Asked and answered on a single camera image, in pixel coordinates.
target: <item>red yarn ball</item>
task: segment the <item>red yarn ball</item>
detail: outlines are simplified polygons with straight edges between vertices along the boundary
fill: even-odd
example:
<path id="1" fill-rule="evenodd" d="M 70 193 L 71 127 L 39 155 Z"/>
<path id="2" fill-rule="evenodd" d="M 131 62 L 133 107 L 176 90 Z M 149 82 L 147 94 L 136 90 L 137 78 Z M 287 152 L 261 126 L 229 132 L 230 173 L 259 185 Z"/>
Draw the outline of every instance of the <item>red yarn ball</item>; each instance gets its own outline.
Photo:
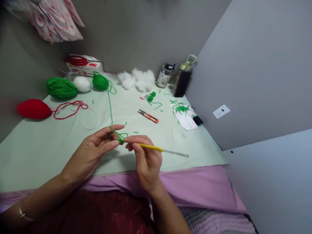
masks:
<path id="1" fill-rule="evenodd" d="M 29 99 L 18 105 L 17 111 L 25 118 L 45 119 L 52 114 L 51 109 L 43 101 L 38 99 Z"/>

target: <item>red yarn strand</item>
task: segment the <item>red yarn strand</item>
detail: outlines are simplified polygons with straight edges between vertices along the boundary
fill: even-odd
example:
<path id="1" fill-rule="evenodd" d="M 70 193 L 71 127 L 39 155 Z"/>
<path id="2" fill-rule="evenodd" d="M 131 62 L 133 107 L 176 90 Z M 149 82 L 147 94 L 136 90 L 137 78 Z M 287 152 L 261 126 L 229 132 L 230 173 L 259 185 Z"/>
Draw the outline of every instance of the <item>red yarn strand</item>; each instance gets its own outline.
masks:
<path id="1" fill-rule="evenodd" d="M 57 116 L 57 113 L 58 113 L 60 110 L 64 109 L 65 107 L 67 107 L 67 106 L 69 106 L 69 105 L 76 105 L 76 106 L 78 106 L 78 108 L 77 108 L 77 110 L 76 110 L 73 114 L 71 114 L 71 115 L 69 115 L 69 116 L 67 116 L 67 117 L 65 117 L 65 118 L 58 118 L 58 117 L 56 117 L 56 116 Z M 67 118 L 69 118 L 69 117 L 75 115 L 75 114 L 78 112 L 79 108 L 82 108 L 82 109 L 85 110 L 85 109 L 88 109 L 89 106 L 88 106 L 87 104 L 85 104 L 83 101 L 65 102 L 65 103 L 60 104 L 60 105 L 56 108 L 56 110 L 54 110 L 54 111 L 52 111 L 52 112 L 54 112 L 54 115 L 53 115 L 53 116 L 54 116 L 55 119 L 61 120 L 61 119 L 67 119 Z"/>

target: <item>white yarn ball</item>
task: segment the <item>white yarn ball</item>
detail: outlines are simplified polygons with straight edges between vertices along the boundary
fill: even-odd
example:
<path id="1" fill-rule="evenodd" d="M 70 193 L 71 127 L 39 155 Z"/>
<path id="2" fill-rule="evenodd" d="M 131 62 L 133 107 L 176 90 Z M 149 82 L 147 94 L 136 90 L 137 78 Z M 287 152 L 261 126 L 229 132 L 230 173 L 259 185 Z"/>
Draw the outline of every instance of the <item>white yarn ball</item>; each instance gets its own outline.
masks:
<path id="1" fill-rule="evenodd" d="M 77 76 L 74 79 L 73 84 L 80 92 L 88 92 L 91 90 L 91 83 L 88 78 L 85 78 L 84 76 Z"/>

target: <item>woman's left hand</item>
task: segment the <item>woman's left hand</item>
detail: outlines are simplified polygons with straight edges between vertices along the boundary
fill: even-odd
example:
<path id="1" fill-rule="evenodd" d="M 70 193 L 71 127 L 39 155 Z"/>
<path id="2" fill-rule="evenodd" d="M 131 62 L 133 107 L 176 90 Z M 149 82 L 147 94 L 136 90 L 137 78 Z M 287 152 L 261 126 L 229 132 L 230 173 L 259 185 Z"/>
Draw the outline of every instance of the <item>woman's left hand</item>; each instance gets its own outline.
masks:
<path id="1" fill-rule="evenodd" d="M 115 131 L 123 128 L 124 125 L 120 124 L 112 126 Z M 62 170 L 61 177 L 71 183 L 86 181 L 93 174 L 102 156 L 119 145 L 116 139 L 118 137 L 110 127 L 105 127 L 85 138 Z"/>

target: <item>white stuffing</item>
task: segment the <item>white stuffing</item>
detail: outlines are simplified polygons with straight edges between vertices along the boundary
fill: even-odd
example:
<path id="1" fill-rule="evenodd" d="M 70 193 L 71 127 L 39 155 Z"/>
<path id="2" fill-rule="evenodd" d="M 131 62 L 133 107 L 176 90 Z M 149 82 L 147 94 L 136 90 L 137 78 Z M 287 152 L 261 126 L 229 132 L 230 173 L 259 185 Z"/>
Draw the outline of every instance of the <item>white stuffing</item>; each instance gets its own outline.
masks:
<path id="1" fill-rule="evenodd" d="M 127 72 L 118 73 L 118 79 L 125 89 L 131 89 L 135 85 L 131 75 Z"/>
<path id="2" fill-rule="evenodd" d="M 137 88 L 145 93 L 152 90 L 153 83 L 155 82 L 155 75 L 151 70 L 140 71 L 136 68 L 132 70 L 132 78 L 136 81 Z"/>
<path id="3" fill-rule="evenodd" d="M 118 73 L 118 79 L 125 89 L 137 86 L 144 93 L 152 90 L 155 75 L 151 70 L 143 72 L 135 68 L 132 70 L 131 75 L 127 72 Z"/>

